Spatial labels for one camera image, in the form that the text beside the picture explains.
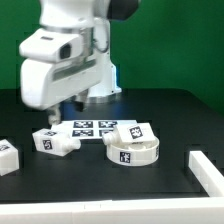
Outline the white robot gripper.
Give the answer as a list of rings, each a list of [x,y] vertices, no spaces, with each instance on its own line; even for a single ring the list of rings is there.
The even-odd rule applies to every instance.
[[[83,112],[88,93],[82,91],[102,80],[102,64],[103,56],[100,53],[90,56],[80,67],[74,60],[51,64],[26,59],[21,66],[22,100],[28,107],[39,110],[52,106],[48,109],[48,122],[58,125],[61,123],[61,112],[55,104],[79,93],[74,105],[77,111]]]

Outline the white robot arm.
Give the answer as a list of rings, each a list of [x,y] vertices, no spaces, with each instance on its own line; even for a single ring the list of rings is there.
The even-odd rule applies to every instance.
[[[125,21],[141,0],[39,0],[40,25],[19,46],[23,102],[61,122],[60,104],[78,111],[121,94],[110,58],[110,23]]]

